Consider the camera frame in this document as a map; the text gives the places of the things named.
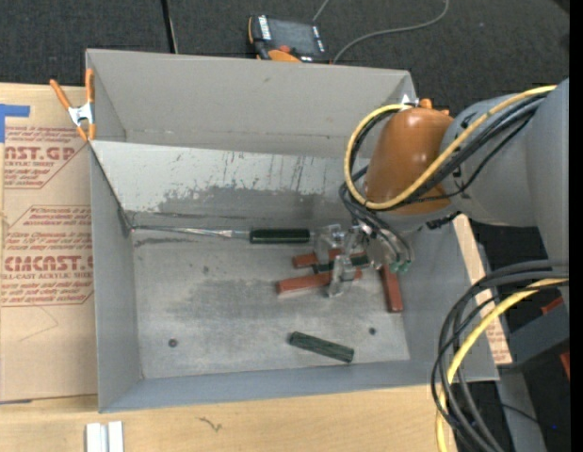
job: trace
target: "blue tape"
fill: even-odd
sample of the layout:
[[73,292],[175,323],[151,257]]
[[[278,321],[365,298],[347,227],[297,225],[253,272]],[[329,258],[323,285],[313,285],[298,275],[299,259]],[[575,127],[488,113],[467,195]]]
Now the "blue tape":
[[7,117],[29,117],[29,105],[0,104],[0,142],[5,141],[5,122]]

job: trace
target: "black floor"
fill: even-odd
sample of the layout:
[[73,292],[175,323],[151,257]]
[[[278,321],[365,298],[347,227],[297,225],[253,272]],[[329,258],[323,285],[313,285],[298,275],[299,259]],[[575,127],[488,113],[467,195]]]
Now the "black floor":
[[[248,15],[309,21],[324,0],[169,1],[180,53],[252,58]],[[336,53],[364,34],[430,21],[444,6],[445,0],[331,0],[317,22]],[[340,63],[408,70],[419,97],[456,115],[474,102],[569,76],[569,11],[570,0],[449,0],[436,24],[366,40]],[[89,47],[168,52],[159,0],[0,0],[0,82],[46,84],[54,77],[81,85]],[[541,254],[536,230],[476,224],[476,232],[493,267]],[[510,325],[539,315],[542,301],[511,313]],[[540,422],[550,427],[547,448],[559,452],[571,448],[563,374],[556,357],[527,372]],[[492,386],[478,392],[492,396]]]

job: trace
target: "yellow cable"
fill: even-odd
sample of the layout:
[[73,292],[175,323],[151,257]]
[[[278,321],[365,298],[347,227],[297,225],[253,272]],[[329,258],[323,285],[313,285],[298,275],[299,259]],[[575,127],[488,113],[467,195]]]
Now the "yellow cable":
[[509,105],[512,105],[516,102],[519,102],[523,99],[526,99],[528,97],[531,97],[533,95],[537,95],[537,94],[542,94],[542,93],[546,93],[546,92],[550,92],[551,90],[553,90],[556,86],[545,86],[545,87],[539,87],[539,88],[535,88],[535,89],[530,89],[530,90],[526,90],[525,92],[522,92],[520,94],[516,94],[513,95],[512,97],[510,97],[509,99],[506,99],[505,101],[501,102],[498,105],[495,105],[492,109],[490,109],[488,112],[486,112],[485,114],[482,114],[481,116],[479,116],[471,125],[469,125],[464,132],[462,132],[456,139],[454,139],[450,145],[437,157],[437,159],[435,159],[435,161],[433,161],[431,163],[431,165],[423,172],[423,174],[421,174],[416,181],[414,181],[414,183],[412,183],[409,187],[407,187],[404,191],[402,191],[400,194],[398,194],[395,198],[386,201],[386,202],[369,202],[367,198],[365,198],[362,194],[360,194],[360,192],[358,191],[358,189],[356,189],[356,186],[354,185],[352,179],[351,179],[351,169],[350,169],[350,157],[351,157],[351,153],[352,153],[352,149],[354,146],[354,143],[356,142],[356,138],[358,137],[358,135],[360,134],[360,132],[362,131],[363,127],[374,117],[377,117],[379,114],[386,112],[387,110],[392,110],[397,108],[402,109],[404,107],[407,107],[405,105],[386,105],[384,107],[381,107],[373,112],[371,112],[368,116],[366,116],[359,124],[358,127],[356,127],[356,129],[354,130],[353,134],[350,136],[349,138],[349,142],[348,142],[348,146],[346,148],[346,156],[344,159],[344,175],[345,175],[345,179],[346,179],[346,185],[348,185],[348,189],[349,192],[351,193],[351,195],[353,196],[353,198],[359,202],[362,206],[366,207],[367,209],[373,209],[376,211],[380,211],[380,210],[384,210],[387,208],[390,208],[392,206],[395,206],[396,204],[404,201],[406,198],[408,198],[411,194],[413,194],[415,192],[415,190],[420,187],[421,185],[423,185],[423,183],[425,183],[425,181],[428,180],[429,177],[431,177],[431,175],[437,170],[439,169],[442,164],[444,163],[444,161],[447,160],[447,158],[469,137],[471,136],[471,134],[473,134],[475,132],[475,130],[486,120],[488,120],[491,116],[493,116],[494,114],[496,114],[497,112],[500,112],[501,110],[503,110],[504,108],[508,107]]
[[[565,279],[545,279],[540,280],[538,282],[533,283],[531,286],[547,286],[547,285],[554,285],[565,283],[567,280]],[[446,379],[448,383],[452,383],[454,380],[454,376],[456,375],[457,371],[459,370],[459,366],[461,366],[464,357],[469,353],[469,350],[473,347],[474,343],[477,341],[479,336],[488,328],[490,323],[498,318],[500,315],[505,313],[511,306],[515,303],[518,303],[522,299],[526,299],[527,297],[533,295],[534,293],[538,293],[540,289],[528,290],[528,291],[518,291],[512,294],[510,297],[503,299],[497,306],[495,306],[487,315],[482,318],[479,324],[469,333],[467,338],[465,339],[464,343],[459,348],[459,351],[454,356],[452,363],[448,367],[446,372]],[[445,402],[445,393],[444,389],[442,388],[439,393],[440,402],[443,404]],[[445,446],[445,438],[444,438],[444,417],[437,411],[435,417],[435,426],[436,426],[436,440],[438,444],[438,450],[440,452],[447,452],[447,448]]]

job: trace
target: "bin floor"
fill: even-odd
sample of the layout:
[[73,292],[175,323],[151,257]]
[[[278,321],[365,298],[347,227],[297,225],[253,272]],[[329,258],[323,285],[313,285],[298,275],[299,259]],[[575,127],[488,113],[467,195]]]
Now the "bin floor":
[[301,331],[355,349],[354,363],[409,359],[402,314],[390,314],[379,274],[345,294],[280,298],[278,280],[309,274],[293,256],[310,245],[136,231],[138,341],[146,379],[301,368],[342,362],[288,345]]

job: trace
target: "white plastic piece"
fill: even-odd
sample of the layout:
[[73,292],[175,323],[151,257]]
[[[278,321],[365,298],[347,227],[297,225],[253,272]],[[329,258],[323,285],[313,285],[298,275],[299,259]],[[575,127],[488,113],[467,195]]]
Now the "white plastic piece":
[[123,422],[87,424],[85,452],[123,452]]

